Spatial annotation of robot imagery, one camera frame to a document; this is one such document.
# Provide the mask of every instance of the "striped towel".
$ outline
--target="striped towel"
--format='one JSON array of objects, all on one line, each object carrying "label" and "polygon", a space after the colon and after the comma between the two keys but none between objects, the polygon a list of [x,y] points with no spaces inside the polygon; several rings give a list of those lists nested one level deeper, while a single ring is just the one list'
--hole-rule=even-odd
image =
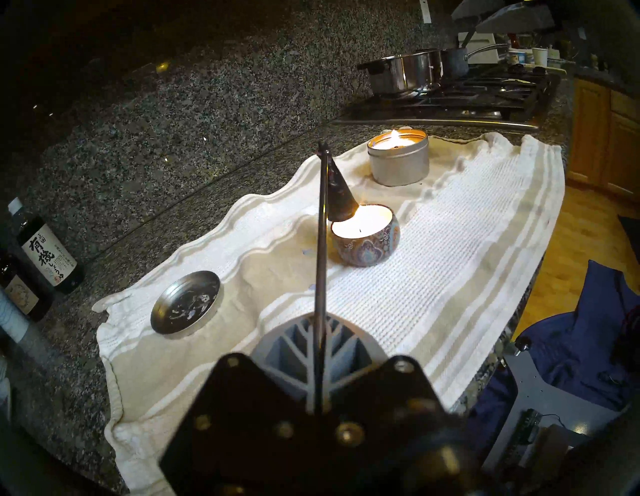
[{"label": "striped towel", "polygon": [[[429,138],[430,172],[388,188],[371,177],[366,143],[336,163],[360,203],[391,207],[401,241],[371,268],[329,253],[327,310],[387,352],[414,356],[446,408],[464,391],[516,309],[547,247],[564,195],[560,147],[498,133]],[[157,461],[216,360],[249,353],[264,333],[313,311],[319,160],[281,190],[246,195],[223,221],[130,288],[98,301],[97,332],[111,401],[105,436],[132,493],[169,493]],[[158,296],[194,271],[224,295],[196,333],[169,340],[149,316]]]}]

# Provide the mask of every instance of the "bottle cap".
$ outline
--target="bottle cap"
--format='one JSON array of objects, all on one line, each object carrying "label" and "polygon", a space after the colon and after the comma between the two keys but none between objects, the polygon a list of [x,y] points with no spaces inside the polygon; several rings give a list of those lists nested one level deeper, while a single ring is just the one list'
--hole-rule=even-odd
[{"label": "bottle cap", "polygon": [[11,215],[15,215],[15,213],[21,208],[22,202],[20,201],[20,198],[16,196],[13,200],[11,200],[11,203],[9,203],[9,211],[11,212]]}]

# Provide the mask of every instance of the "pot handle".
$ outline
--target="pot handle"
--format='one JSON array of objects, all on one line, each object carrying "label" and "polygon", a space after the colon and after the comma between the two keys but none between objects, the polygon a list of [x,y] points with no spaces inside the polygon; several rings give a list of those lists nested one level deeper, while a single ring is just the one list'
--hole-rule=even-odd
[{"label": "pot handle", "polygon": [[506,48],[508,46],[509,46],[509,44],[507,44],[507,43],[496,43],[496,44],[493,44],[493,45],[487,45],[486,47],[478,48],[478,50],[474,50],[471,53],[466,54],[465,55],[465,60],[468,60],[469,57],[471,57],[471,55],[475,55],[475,54],[480,53],[480,52],[486,52],[486,51],[489,51],[489,50],[493,50],[494,48]]}]

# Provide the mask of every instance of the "kitchen counter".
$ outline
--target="kitchen counter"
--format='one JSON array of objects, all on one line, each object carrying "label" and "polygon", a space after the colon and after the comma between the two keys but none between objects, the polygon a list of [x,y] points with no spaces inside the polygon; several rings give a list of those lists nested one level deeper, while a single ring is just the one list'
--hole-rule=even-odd
[{"label": "kitchen counter", "polygon": [[[572,82],[562,81],[538,139],[560,145],[566,157],[570,142]],[[121,239],[86,267],[74,293],[59,297],[47,317],[20,345],[5,342],[8,377],[14,387],[14,420],[55,457],[118,493],[125,491],[113,450],[103,434],[109,415],[104,369],[96,329],[106,314],[91,310],[100,298],[121,291],[164,261],[182,244],[213,229],[233,203],[248,193],[267,195],[280,189],[300,164],[326,139],[335,155],[378,134],[383,126],[322,125],[280,148],[216,179]],[[427,127],[429,134],[476,138],[480,127]],[[521,135],[503,133],[520,144]],[[531,287],[525,292],[486,363],[454,407],[464,413],[490,378],[504,343],[516,328]]]},{"label": "kitchen counter", "polygon": [[638,96],[637,90],[634,90],[634,88],[630,84],[625,83],[621,78],[616,77],[615,75],[608,72],[595,70],[591,67],[580,66],[574,67],[572,70],[573,76],[579,79],[584,79],[585,81],[599,84],[600,86],[604,86],[616,92],[624,93],[625,95],[628,95],[630,97]]}]

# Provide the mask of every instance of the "cable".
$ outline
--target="cable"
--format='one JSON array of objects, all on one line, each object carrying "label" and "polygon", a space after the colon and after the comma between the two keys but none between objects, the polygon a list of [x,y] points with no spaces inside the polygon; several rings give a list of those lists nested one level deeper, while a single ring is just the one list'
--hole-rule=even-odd
[{"label": "cable", "polygon": [[568,429],[568,428],[567,428],[567,426],[565,426],[565,425],[562,423],[562,419],[560,418],[560,415],[558,415],[557,413],[545,413],[544,415],[540,415],[540,418],[542,418],[542,417],[557,417],[558,422],[560,422],[560,425],[561,425],[562,427],[564,427],[565,429],[570,430],[570,429]]}]

